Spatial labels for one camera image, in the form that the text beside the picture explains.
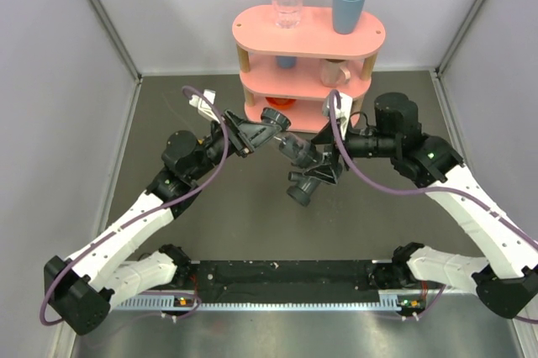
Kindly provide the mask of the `grey pvc tee fitting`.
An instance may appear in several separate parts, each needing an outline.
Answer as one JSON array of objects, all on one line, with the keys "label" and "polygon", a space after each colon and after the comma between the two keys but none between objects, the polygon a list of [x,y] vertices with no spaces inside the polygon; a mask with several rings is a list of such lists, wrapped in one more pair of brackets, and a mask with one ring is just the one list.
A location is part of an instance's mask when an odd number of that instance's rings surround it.
[{"label": "grey pvc tee fitting", "polygon": [[311,202],[311,197],[322,181],[316,176],[308,176],[307,170],[315,168],[323,162],[323,154],[304,155],[292,160],[292,166],[296,171],[290,171],[287,179],[291,185],[287,188],[287,195],[303,207]]}]

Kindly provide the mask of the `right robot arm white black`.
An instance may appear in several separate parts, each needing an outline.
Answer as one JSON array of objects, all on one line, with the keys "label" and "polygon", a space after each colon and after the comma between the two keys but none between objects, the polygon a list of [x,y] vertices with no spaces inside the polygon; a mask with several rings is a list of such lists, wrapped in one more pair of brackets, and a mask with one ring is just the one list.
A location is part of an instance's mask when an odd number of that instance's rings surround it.
[{"label": "right robot arm white black", "polygon": [[[537,295],[537,243],[479,185],[462,156],[441,137],[423,133],[418,107],[399,92],[375,101],[375,124],[351,125],[351,98],[332,90],[323,106],[329,121],[314,142],[333,145],[331,156],[365,183],[400,197],[425,195],[438,203],[483,253],[450,254],[420,243],[397,248],[392,274],[402,287],[437,282],[478,297],[505,319],[536,324],[522,316]],[[367,177],[358,158],[388,158],[412,189],[385,187]]]}]

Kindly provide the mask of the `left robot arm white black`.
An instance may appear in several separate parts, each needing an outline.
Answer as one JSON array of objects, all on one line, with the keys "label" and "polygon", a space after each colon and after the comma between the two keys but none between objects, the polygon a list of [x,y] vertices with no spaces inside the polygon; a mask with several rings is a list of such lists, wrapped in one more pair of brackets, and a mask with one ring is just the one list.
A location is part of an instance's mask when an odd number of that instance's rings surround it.
[{"label": "left robot arm white black", "polygon": [[230,155],[251,155],[290,124],[272,108],[263,109],[258,123],[227,110],[212,121],[209,135],[202,139],[188,130],[173,133],[161,155],[163,168],[129,210],[86,247],[45,264],[40,322],[52,324],[45,317],[45,310],[52,308],[60,322],[85,335],[111,310],[152,287],[185,286],[191,269],[178,247],[165,245],[142,261],[127,259],[192,205],[204,188],[200,178],[212,181]]}]

